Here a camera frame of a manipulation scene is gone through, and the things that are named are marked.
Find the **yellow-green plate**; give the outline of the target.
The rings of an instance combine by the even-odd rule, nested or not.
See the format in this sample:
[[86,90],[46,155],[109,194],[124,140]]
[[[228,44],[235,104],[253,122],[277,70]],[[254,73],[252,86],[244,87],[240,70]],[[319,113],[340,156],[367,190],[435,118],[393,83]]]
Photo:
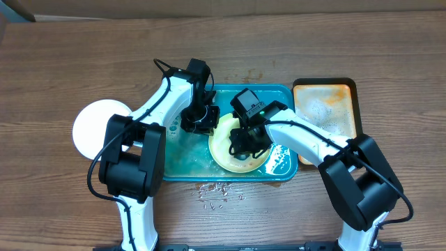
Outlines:
[[210,154],[220,167],[234,173],[247,173],[259,168],[268,159],[270,149],[257,159],[253,158],[252,154],[249,154],[244,160],[239,160],[230,155],[230,131],[239,127],[239,120],[233,118],[232,113],[220,117],[216,129],[213,131],[213,135],[209,137],[208,146]]

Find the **white plate front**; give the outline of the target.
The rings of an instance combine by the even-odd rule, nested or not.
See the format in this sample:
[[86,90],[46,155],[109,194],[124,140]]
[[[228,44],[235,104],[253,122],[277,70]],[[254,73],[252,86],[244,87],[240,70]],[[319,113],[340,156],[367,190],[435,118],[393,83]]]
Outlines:
[[72,140],[76,149],[93,160],[102,149],[108,120],[115,114],[130,115],[131,109],[117,100],[98,100],[87,105],[75,119]]

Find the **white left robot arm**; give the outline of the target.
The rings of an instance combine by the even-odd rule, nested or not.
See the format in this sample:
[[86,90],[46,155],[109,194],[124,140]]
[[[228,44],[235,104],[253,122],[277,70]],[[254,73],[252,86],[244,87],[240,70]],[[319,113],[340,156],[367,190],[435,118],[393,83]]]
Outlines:
[[107,187],[101,198],[118,205],[123,230],[118,250],[156,249],[153,198],[164,176],[167,128],[179,117],[185,132],[213,132],[220,109],[211,104],[215,92],[205,89],[211,75],[207,65],[163,70],[160,88],[142,107],[108,120],[103,148],[91,166],[99,167],[99,181]]

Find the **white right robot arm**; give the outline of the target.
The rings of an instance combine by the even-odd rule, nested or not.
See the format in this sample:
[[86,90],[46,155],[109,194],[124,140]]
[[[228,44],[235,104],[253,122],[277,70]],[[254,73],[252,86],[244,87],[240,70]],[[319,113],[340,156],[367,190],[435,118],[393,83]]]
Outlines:
[[343,220],[339,250],[377,250],[378,230],[403,197],[402,185],[368,135],[333,135],[274,101],[231,101],[240,128],[231,131],[231,155],[285,146],[318,168],[333,208]]

